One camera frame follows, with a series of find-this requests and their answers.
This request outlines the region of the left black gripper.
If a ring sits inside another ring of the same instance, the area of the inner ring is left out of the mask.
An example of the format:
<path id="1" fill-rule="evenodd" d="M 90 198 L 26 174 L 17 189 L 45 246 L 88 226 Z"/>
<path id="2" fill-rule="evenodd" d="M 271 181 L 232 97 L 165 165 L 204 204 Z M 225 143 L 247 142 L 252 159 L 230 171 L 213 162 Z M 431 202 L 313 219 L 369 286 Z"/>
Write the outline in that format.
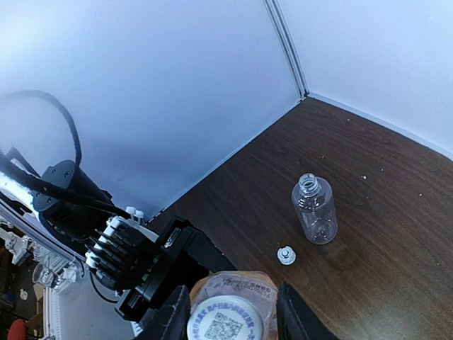
<path id="1" fill-rule="evenodd" d="M 202 230 L 172 217 L 155 242 L 139 247 L 130 268 L 116 280 L 124 293 L 115 311 L 127 321 L 140 322 L 148 310 L 159 309 L 176 287 L 192 289 L 210 273 L 235 270 Z"/>

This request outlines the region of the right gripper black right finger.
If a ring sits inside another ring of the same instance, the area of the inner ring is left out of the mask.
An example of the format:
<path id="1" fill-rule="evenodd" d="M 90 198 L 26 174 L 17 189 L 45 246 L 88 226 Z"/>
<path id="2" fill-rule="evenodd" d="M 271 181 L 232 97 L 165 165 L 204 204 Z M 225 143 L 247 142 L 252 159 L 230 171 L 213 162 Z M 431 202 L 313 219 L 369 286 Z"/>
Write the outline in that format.
<path id="1" fill-rule="evenodd" d="M 276 311 L 279 340 L 339 340 L 287 282 L 278 289 Z"/>

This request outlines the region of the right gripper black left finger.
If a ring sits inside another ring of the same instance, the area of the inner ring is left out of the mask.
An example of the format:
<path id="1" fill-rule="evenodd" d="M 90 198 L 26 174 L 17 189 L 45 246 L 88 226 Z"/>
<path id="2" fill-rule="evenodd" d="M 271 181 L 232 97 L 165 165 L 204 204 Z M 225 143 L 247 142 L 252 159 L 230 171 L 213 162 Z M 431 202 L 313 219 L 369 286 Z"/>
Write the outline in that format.
<path id="1" fill-rule="evenodd" d="M 180 285 L 151 318 L 136 340 L 187 339 L 187 323 L 190 318 L 190 296 L 186 286 Z"/>

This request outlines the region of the amber tea bottle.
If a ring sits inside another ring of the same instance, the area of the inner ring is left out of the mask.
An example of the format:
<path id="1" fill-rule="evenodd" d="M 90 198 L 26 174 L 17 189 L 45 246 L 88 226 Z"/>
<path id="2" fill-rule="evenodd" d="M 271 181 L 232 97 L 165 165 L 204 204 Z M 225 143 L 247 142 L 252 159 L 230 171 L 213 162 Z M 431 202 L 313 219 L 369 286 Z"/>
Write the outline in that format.
<path id="1" fill-rule="evenodd" d="M 188 339 L 277 339 L 277 287 L 259 271 L 222 271 L 190 291 Z"/>

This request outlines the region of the white cap of clear bottle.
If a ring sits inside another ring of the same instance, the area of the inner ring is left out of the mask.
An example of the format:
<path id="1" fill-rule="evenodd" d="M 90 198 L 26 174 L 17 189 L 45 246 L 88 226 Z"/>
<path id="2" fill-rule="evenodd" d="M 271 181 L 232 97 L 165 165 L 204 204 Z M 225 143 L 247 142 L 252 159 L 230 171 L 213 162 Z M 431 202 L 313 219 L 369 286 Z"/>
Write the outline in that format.
<path id="1" fill-rule="evenodd" d="M 277 250 L 277 258 L 282 265 L 290 266 L 296 261 L 297 255 L 294 249 L 287 245 Z"/>

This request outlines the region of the clear plastic bottle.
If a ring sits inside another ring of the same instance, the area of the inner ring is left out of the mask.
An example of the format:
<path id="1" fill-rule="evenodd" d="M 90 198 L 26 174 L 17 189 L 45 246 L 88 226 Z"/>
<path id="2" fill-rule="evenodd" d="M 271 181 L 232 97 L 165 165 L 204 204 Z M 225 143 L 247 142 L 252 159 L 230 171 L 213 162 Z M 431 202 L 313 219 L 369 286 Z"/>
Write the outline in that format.
<path id="1" fill-rule="evenodd" d="M 305 237 L 312 244 L 327 244 L 336 237 L 336 208 L 327 180 L 310 173 L 301 175 L 292 189 L 292 204 Z"/>

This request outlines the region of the white cap of tea bottle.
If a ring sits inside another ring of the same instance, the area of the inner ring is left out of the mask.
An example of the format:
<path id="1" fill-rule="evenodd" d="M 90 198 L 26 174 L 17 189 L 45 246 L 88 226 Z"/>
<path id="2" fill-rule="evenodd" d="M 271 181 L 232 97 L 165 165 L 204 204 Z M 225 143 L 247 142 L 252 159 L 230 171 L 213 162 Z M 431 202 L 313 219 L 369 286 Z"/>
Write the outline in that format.
<path id="1" fill-rule="evenodd" d="M 201 302 L 187 323 L 188 339 L 259 340 L 264 322 L 257 309 L 235 295 L 219 295 Z"/>

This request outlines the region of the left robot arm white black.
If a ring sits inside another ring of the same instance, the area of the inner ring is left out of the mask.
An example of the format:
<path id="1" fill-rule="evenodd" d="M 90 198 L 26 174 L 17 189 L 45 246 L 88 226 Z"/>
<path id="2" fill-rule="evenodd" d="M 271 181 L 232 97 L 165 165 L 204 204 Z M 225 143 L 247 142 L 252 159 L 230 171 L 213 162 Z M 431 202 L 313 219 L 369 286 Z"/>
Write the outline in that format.
<path id="1" fill-rule="evenodd" d="M 141 210 L 116 207 L 77 161 L 62 161 L 38 177 L 2 155 L 1 173 L 31 195 L 45 229 L 84 256 L 91 280 L 119 293 L 115 310 L 127 321 L 157 311 L 178 286 L 192 288 L 209 273 L 235 270 L 186 219 L 173 217 L 154 234 Z"/>

